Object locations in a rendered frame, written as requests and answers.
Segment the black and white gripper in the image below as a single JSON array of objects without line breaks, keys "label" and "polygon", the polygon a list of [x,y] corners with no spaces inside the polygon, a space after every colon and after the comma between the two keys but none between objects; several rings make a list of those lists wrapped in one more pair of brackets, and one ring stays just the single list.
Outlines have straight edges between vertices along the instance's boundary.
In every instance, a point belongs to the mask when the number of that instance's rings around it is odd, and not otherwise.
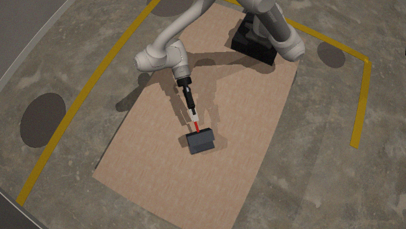
[{"label": "black and white gripper", "polygon": [[177,82],[178,87],[183,87],[183,89],[184,89],[183,93],[184,93],[184,97],[186,99],[187,106],[189,108],[188,110],[189,110],[189,114],[191,116],[191,120],[194,122],[199,121],[197,111],[195,108],[195,104],[194,104],[194,100],[192,98],[191,88],[188,87],[188,85],[192,83],[191,77],[184,77],[182,79],[178,79],[176,82]]}]

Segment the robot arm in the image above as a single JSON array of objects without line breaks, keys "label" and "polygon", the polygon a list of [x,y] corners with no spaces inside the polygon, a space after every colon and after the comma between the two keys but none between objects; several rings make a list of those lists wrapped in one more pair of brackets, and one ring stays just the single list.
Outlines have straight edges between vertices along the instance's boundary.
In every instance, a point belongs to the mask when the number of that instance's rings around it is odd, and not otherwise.
[{"label": "robot arm", "polygon": [[[154,72],[171,68],[175,79],[189,77],[191,71],[188,56],[182,41],[173,38],[204,14],[216,0],[197,0],[179,16],[155,41],[134,57],[134,66],[141,72]],[[305,54],[305,44],[294,27],[287,23],[282,8],[276,0],[236,0],[249,12],[255,13],[253,24],[246,22],[250,31],[245,35],[271,49],[287,61],[296,62]],[[173,39],[172,39],[173,38]]]}]

